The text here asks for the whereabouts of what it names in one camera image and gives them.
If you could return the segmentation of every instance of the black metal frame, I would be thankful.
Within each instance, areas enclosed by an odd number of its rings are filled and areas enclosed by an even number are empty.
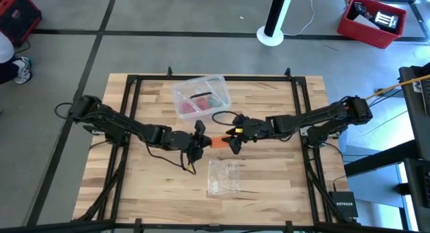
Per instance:
[[[130,95],[132,84],[135,83],[134,94],[132,99],[130,118],[134,118],[136,114],[136,108],[138,103],[138,96],[140,88],[143,81],[146,80],[187,80],[193,79],[199,76],[173,76],[172,70],[169,67],[167,75],[128,75],[126,80],[126,87],[123,94],[123,101],[120,108],[120,113],[125,114],[128,97]],[[310,111],[310,100],[308,95],[308,89],[306,84],[306,77],[292,77],[291,71],[288,68],[285,76],[283,77],[254,77],[254,76],[225,76],[226,81],[285,81],[291,82],[292,93],[294,98],[294,106],[296,108],[296,113],[300,114],[300,100],[298,96],[298,86],[302,88],[304,104],[306,111]],[[317,175],[312,170],[312,165],[309,160],[308,151],[309,148],[304,145],[306,139],[305,136],[300,137],[302,143],[302,154],[304,157],[304,168],[306,173],[306,180],[308,184],[308,193],[310,200],[310,208],[312,213],[312,219],[314,221],[313,226],[293,226],[291,221],[286,221],[285,225],[277,226],[258,226],[258,225],[219,225],[219,224],[145,224],[142,223],[142,219],[136,219],[134,224],[119,224],[116,223],[116,218],[118,216],[118,206],[120,204],[120,194],[122,190],[122,182],[124,180],[124,173],[126,170],[126,161],[130,145],[130,134],[124,134],[125,141],[127,142],[123,148],[120,163],[118,168],[114,171],[114,165],[116,157],[118,154],[118,147],[112,146],[111,156],[108,163],[108,168],[106,172],[106,178],[104,183],[103,191],[100,193],[99,197],[95,200],[94,204],[89,208],[84,216],[72,222],[65,222],[59,224],[46,224],[46,225],[27,225],[26,227],[18,228],[4,228],[0,229],[0,233],[16,233],[16,232],[98,232],[102,230],[111,230],[116,228],[127,228],[134,229],[134,232],[140,233],[145,229],[175,229],[175,230],[206,230],[209,232],[220,232],[223,230],[279,230],[283,232],[293,233],[294,231],[309,231],[309,232],[409,232],[404,230],[393,230],[385,228],[375,228],[360,226],[356,223],[342,223],[341,213],[337,210],[335,204],[329,197],[325,187],[325,179],[323,167],[320,160],[319,149],[314,148],[313,153],[315,157],[315,166]],[[109,219],[105,220],[105,209],[108,195],[110,191],[116,185],[116,190],[114,193],[113,205]],[[319,190],[324,204],[324,213],[326,222],[321,222],[318,218],[318,208],[316,204],[316,195],[314,192],[314,186]],[[47,192],[39,192],[40,197],[46,198]],[[92,220],[96,212],[99,212],[96,220]],[[32,210],[34,215],[40,214],[40,209],[34,207]],[[332,213],[338,219],[338,222],[333,223]]]

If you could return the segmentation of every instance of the red plastic bin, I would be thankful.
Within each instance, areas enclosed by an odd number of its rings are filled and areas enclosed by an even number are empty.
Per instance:
[[[358,22],[348,19],[347,15],[354,1],[363,3],[365,8],[371,15],[376,14],[379,10],[391,13],[393,15],[397,15],[398,25],[396,33],[393,34],[376,28],[371,28],[364,24],[360,24]],[[354,40],[359,40],[378,48],[386,48],[395,39],[400,38],[403,35],[405,20],[406,11],[403,9],[395,8],[374,0],[351,0],[349,2],[347,10],[342,16],[341,22],[339,23],[339,27],[337,28],[337,32]]]

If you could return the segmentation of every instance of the white cable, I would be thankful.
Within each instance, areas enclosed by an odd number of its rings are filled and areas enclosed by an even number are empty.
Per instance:
[[[312,23],[312,21],[314,20],[314,15],[315,15],[314,3],[312,2],[312,0],[309,0],[309,1],[310,1],[310,8],[312,9],[312,17],[310,18],[310,21],[302,28],[302,30],[299,33],[297,33],[297,34],[284,34],[284,35],[287,35],[287,36],[297,36],[297,35],[300,35],[309,26],[309,24]]]

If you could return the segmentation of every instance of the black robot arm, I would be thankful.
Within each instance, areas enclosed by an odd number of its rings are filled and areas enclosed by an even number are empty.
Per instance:
[[[204,135],[206,128],[200,120],[196,122],[194,134],[172,131],[169,126],[137,122],[102,104],[99,98],[88,95],[74,101],[67,117],[76,123],[92,124],[95,129],[104,132],[110,144],[123,146],[126,133],[130,132],[147,146],[186,153],[189,163],[201,159],[203,148],[211,143],[210,138]]]
[[[275,115],[266,117],[264,121],[237,115],[232,123],[234,128],[226,132],[230,136],[222,140],[229,143],[233,153],[238,154],[242,142],[264,139],[286,141],[301,128],[307,135],[307,145],[319,146],[329,135],[345,131],[349,124],[366,124],[372,117],[365,99],[344,97],[326,107],[301,115]]]

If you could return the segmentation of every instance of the black desk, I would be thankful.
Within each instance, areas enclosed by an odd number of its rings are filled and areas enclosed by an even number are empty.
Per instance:
[[[416,78],[411,68],[402,67],[399,71],[401,81]],[[430,161],[430,118],[425,115],[422,95],[414,92],[412,84],[402,86],[402,90],[415,139],[351,162],[345,165],[345,172],[350,177],[403,161],[419,230],[430,232],[430,209],[422,206],[420,178],[415,172],[417,165],[425,163],[421,159]]]

